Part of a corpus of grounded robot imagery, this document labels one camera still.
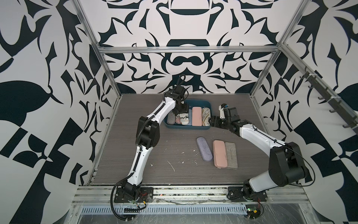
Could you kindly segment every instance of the black and white patterned wall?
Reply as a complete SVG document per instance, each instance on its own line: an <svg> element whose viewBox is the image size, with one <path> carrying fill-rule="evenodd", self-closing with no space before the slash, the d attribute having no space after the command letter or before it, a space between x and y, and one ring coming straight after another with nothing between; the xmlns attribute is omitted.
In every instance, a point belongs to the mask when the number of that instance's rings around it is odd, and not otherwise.
<svg viewBox="0 0 358 224"><path fill-rule="evenodd" d="M288 45L358 111L358 2L313 0Z"/></svg>
<svg viewBox="0 0 358 224"><path fill-rule="evenodd" d="M81 0L101 46L276 45L298 0ZM107 55L122 93L250 92L268 53Z"/></svg>
<svg viewBox="0 0 358 224"><path fill-rule="evenodd" d="M116 98L71 1L1 1L1 223L68 211Z"/></svg>
<svg viewBox="0 0 358 224"><path fill-rule="evenodd" d="M354 110L358 110L355 0L313 0L289 46ZM255 98L270 133L297 143L313 166L316 181L304 187L320 219L358 221L358 136L281 53ZM312 183L313 172L301 183Z"/></svg>
<svg viewBox="0 0 358 224"><path fill-rule="evenodd" d="M189 92L250 92L269 52L107 54L121 93L160 93L181 74Z"/></svg>

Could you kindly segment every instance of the wooden tabletop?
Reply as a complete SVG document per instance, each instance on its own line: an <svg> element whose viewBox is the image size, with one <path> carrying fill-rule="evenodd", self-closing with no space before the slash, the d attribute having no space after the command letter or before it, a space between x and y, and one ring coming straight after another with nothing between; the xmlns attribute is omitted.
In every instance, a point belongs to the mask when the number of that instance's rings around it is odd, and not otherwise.
<svg viewBox="0 0 358 224"><path fill-rule="evenodd" d="M263 130L252 101L247 94L191 94L188 99L211 103L212 115L219 115L219 105L236 107L241 119ZM102 154L94 184L114 184L126 177L135 153L138 119L147 116L160 104L162 95L124 94ZM203 161L196 138L204 137L212 149L213 140L234 142L238 169L218 169L214 161ZM268 156L249 141L229 130L169 129L160 125L160 140L152 150L143 173L143 184L238 184L255 177L268 168Z"/></svg>

